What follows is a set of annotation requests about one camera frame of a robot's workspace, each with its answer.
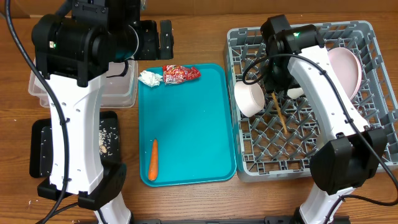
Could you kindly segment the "pink bowl with food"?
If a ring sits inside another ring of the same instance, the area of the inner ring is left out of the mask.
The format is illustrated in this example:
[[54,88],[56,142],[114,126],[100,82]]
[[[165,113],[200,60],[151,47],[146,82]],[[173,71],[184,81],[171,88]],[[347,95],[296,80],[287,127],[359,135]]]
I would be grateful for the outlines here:
[[247,85],[239,81],[234,86],[234,97],[243,115],[252,117],[265,106],[265,98],[258,83]]

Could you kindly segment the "white tissue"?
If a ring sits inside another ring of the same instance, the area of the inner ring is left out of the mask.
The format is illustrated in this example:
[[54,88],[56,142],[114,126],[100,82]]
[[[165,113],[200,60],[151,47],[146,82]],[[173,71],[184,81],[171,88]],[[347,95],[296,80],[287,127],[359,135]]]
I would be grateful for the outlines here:
[[163,77],[157,73],[144,70],[140,73],[138,80],[149,87],[155,87],[163,82]]

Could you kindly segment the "teal plastic tray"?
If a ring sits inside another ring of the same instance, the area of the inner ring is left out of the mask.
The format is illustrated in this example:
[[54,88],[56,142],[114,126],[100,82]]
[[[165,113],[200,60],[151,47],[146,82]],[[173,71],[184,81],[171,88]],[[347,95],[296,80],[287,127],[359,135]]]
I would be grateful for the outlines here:
[[[236,172],[226,76],[215,63],[196,64],[201,77],[176,85],[138,84],[139,170],[151,187],[219,182]],[[148,179],[153,140],[159,173]]]

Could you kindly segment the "white bowl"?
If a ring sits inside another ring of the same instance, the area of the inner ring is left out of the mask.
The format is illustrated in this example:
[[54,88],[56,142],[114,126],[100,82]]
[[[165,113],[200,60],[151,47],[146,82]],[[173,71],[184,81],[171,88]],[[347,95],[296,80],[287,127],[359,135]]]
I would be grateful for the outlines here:
[[302,88],[291,88],[287,90],[287,96],[291,99],[297,99],[304,95],[304,91]]

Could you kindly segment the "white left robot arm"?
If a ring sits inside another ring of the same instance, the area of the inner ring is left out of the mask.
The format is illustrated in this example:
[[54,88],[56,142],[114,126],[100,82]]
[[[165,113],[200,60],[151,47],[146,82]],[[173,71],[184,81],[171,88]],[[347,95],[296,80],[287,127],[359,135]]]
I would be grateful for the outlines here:
[[110,63],[170,60],[174,56],[172,23],[141,20],[144,1],[65,1],[32,29],[35,56],[30,58],[11,18],[5,19],[24,60],[45,88],[52,128],[52,169],[37,187],[53,200],[52,217],[71,195],[95,213],[99,223],[133,223],[121,193],[127,167],[102,160],[100,108]]

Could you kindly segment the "clear plastic bin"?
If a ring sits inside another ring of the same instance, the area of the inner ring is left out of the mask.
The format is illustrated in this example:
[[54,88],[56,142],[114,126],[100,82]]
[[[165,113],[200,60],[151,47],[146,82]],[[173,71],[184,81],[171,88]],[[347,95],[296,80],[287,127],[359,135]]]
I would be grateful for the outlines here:
[[[101,100],[102,108],[131,108],[135,104],[139,65],[136,61],[129,61],[129,68],[124,77],[106,78],[105,88]],[[28,92],[40,100],[40,105],[49,107],[47,92],[33,72],[30,73]]]

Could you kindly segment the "black tray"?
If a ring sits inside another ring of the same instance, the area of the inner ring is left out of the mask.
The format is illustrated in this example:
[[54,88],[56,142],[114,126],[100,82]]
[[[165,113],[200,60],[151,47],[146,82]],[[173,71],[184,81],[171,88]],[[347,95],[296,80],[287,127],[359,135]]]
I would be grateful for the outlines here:
[[[100,113],[99,154],[101,160],[121,162],[118,116],[113,111]],[[33,178],[48,177],[52,171],[52,123],[40,119],[32,125],[29,174]]]

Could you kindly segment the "large white plate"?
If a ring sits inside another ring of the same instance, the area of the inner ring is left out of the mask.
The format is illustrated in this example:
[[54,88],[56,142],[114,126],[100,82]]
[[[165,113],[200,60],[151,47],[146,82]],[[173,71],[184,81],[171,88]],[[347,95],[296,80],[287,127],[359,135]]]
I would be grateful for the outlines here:
[[361,64],[358,58],[344,47],[329,50],[328,58],[345,93],[352,100],[359,91],[362,80]]

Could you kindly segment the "grey dishwasher rack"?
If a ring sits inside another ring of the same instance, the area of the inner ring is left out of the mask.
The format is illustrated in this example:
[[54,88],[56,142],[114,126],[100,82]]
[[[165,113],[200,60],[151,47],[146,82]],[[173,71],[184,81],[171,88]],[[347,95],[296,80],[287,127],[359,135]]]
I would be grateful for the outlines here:
[[[352,99],[353,106],[368,123],[387,135],[382,156],[385,164],[397,169],[397,100],[372,25],[367,21],[318,23],[327,49],[344,47],[359,59],[362,80]],[[251,62],[263,57],[265,45],[258,27],[234,28],[226,35],[228,90]],[[243,182],[296,179],[310,175],[310,158],[317,152],[320,133],[306,97],[290,99],[276,93],[287,134],[284,134],[274,101],[265,95],[266,105],[252,117],[231,102],[233,133],[236,136],[237,173]]]

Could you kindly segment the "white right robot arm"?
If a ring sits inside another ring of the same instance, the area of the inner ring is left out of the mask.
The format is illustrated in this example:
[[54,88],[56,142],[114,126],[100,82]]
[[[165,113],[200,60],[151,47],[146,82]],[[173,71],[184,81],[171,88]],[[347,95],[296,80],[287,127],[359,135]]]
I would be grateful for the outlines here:
[[268,61],[277,74],[290,74],[303,89],[318,121],[322,146],[310,159],[314,185],[289,223],[333,223],[338,207],[348,198],[384,205],[353,194],[382,166],[394,184],[397,178],[383,162],[387,136],[371,128],[358,113],[336,77],[325,42],[314,25],[291,28],[265,23],[261,34],[266,56],[248,66]]

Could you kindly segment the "rice and peanuts pile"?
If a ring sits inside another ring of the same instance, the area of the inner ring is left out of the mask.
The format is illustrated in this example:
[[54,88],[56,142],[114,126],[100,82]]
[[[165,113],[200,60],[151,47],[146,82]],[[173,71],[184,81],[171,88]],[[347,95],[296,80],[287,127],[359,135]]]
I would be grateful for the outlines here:
[[116,128],[102,128],[99,130],[99,153],[101,156],[112,156],[118,151],[119,134]]

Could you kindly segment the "red snack wrapper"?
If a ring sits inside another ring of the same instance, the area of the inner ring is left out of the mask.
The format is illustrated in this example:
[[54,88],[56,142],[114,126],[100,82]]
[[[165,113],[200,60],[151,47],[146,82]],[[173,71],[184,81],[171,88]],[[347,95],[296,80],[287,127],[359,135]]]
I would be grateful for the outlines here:
[[185,81],[201,77],[200,71],[195,67],[184,67],[181,65],[165,65],[162,67],[163,82],[168,84],[180,84]]

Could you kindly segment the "orange carrot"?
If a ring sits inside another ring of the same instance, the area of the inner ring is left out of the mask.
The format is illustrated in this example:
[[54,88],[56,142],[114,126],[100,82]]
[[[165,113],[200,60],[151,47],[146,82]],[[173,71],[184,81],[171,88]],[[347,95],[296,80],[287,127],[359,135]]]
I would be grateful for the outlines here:
[[150,157],[150,164],[148,170],[148,179],[155,181],[159,173],[159,152],[158,152],[158,141],[153,140],[152,152]]

